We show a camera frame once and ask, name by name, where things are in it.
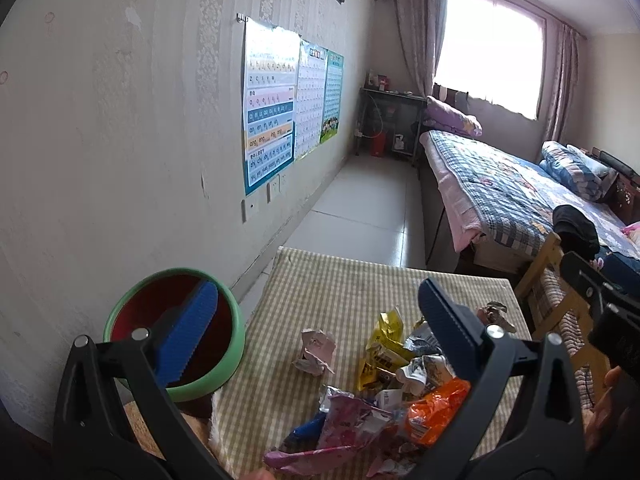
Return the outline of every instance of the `green rim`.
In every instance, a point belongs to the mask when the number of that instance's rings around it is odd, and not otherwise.
[[[226,349],[220,362],[206,375],[202,376],[193,383],[184,384],[183,386],[176,386],[174,388],[167,388],[167,393],[173,402],[185,402],[187,400],[198,399],[207,394],[215,392],[220,386],[226,383],[238,368],[240,359],[242,358],[242,352],[244,351],[244,324],[242,323],[242,316],[240,315],[240,309],[238,308],[238,302],[228,287],[214,278],[209,276],[206,272],[201,270],[189,269],[187,267],[179,267],[176,269],[167,269],[152,274],[148,278],[145,278],[133,288],[131,288],[116,304],[109,318],[107,324],[104,327],[104,333],[102,339],[104,342],[111,341],[111,332],[113,326],[118,317],[118,314],[122,308],[127,304],[135,294],[137,294],[142,288],[149,283],[158,280],[159,278],[166,278],[167,276],[176,276],[177,274],[189,274],[191,276],[197,276],[203,280],[209,280],[214,282],[218,287],[218,291],[221,292],[231,310],[232,319],[232,332],[231,341],[229,342],[229,348]],[[127,381],[122,380],[122,383],[128,388]]]

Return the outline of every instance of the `tile floor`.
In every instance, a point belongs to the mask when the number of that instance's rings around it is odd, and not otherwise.
[[[396,267],[424,268],[417,171],[408,162],[352,156],[285,243],[287,247]],[[240,303],[254,311],[273,261]]]

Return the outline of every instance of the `alphabet chart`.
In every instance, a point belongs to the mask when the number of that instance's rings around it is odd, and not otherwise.
[[[293,161],[300,37],[248,19],[244,54],[244,190]]]
[[[344,56],[336,54],[330,50],[328,53],[328,67],[326,71],[324,114],[322,115],[322,134],[320,135],[320,142],[325,142],[338,133],[343,75]]]
[[[326,81],[327,49],[302,40],[296,95],[297,160],[320,144],[324,83]]]

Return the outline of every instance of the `blue floral sheet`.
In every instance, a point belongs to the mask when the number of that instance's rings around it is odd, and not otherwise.
[[[553,230],[553,209],[571,204],[595,224],[604,248],[640,260],[608,206],[581,199],[536,165],[484,142],[437,130],[429,134],[474,205],[482,232],[500,245],[536,256]]]

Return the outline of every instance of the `orange wrapper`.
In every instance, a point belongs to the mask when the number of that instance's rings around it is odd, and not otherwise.
[[[470,388],[469,382],[453,378],[423,399],[412,403],[404,423],[411,440],[423,446],[433,446],[453,420]]]

